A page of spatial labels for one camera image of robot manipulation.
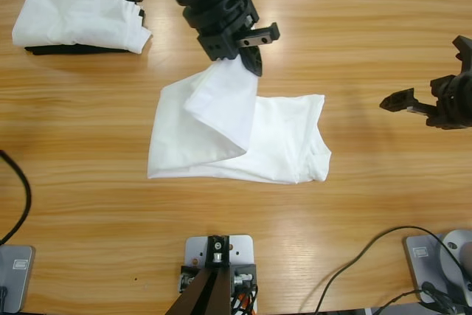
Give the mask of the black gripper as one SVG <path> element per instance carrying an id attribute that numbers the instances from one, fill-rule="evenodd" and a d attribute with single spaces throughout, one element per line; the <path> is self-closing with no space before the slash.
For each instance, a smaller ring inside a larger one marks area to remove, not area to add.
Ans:
<path id="1" fill-rule="evenodd" d="M 443 130 L 471 127 L 471 73 L 448 75 L 430 82 L 436 105 L 420 103 L 414 88 L 396 91 L 382 99 L 379 107 L 387 111 L 407 110 L 426 116 L 426 125 Z"/>
<path id="2" fill-rule="evenodd" d="M 198 42 L 210 60 L 235 59 L 238 55 L 252 74 L 263 75 L 259 45 L 280 38 L 274 22 L 255 30 L 259 21 L 252 0 L 176 0 L 183 16 L 198 33 Z"/>

